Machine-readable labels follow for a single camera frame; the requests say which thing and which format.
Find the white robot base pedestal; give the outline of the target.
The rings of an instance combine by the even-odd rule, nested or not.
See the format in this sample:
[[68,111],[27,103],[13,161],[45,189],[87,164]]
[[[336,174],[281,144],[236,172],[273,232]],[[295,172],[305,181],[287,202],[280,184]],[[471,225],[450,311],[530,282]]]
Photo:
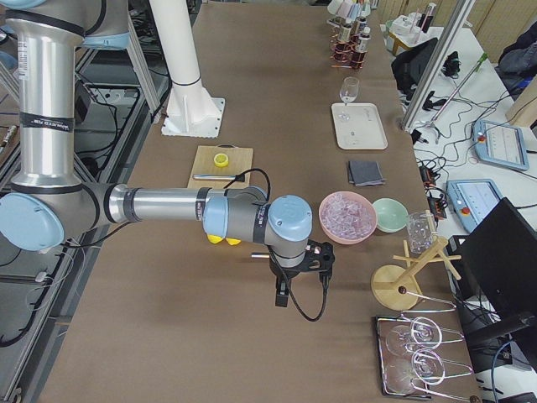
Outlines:
[[215,139],[225,100],[204,88],[185,1],[150,2],[172,88],[162,134]]

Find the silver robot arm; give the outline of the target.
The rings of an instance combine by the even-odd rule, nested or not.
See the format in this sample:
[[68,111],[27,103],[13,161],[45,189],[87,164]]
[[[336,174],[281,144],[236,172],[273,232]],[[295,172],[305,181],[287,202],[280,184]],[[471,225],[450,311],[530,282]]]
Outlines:
[[40,251],[112,223],[196,220],[221,238],[263,244],[279,280],[331,278],[332,246],[310,239],[312,212],[298,196],[242,189],[142,189],[84,182],[74,172],[75,51],[129,43],[124,1],[7,1],[18,38],[21,168],[1,200],[1,232]]

